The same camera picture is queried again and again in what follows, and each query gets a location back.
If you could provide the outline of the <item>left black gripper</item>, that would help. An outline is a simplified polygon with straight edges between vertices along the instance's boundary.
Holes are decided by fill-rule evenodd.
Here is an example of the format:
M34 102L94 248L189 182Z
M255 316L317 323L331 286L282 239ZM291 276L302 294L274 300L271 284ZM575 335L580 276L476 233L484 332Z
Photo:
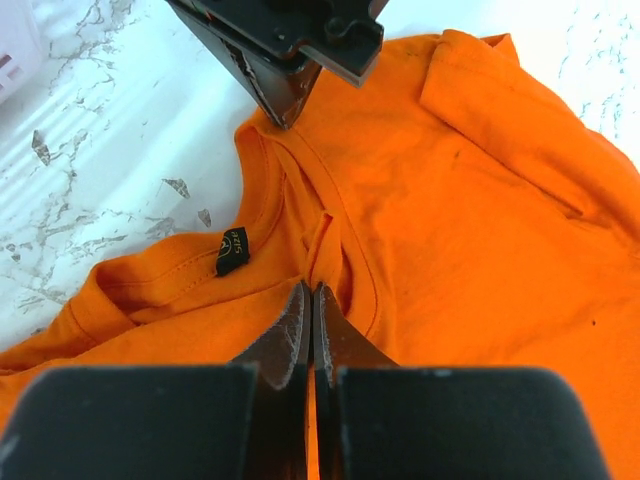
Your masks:
M322 67L360 87L381 51L386 0L188 1L169 5L251 95L272 124L290 129Z

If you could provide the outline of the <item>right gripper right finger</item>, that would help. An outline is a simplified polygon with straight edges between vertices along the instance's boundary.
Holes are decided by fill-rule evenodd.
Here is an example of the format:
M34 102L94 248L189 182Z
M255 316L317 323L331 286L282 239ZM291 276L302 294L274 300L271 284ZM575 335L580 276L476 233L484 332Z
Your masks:
M312 329L319 475L322 479L342 479L338 371L342 367L395 367L397 363L345 318L325 283L320 283L313 293Z

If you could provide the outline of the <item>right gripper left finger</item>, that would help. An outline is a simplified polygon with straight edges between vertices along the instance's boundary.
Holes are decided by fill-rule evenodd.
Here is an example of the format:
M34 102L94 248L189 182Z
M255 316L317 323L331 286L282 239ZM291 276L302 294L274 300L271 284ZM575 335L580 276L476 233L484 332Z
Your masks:
M256 369L244 477L305 479L311 293L297 283L276 321L232 362Z

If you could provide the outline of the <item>orange t-shirt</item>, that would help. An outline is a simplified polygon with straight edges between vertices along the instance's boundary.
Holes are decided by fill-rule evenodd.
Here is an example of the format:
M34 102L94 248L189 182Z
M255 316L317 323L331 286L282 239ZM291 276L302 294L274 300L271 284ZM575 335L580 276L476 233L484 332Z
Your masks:
M639 475L639 175L520 66L509 35L387 42L365 86L318 79L287 130L235 135L249 262L184 233L97 264L1 356L1 416L42 371L223 363L327 284L406 365L536 365L582 400L612 475Z

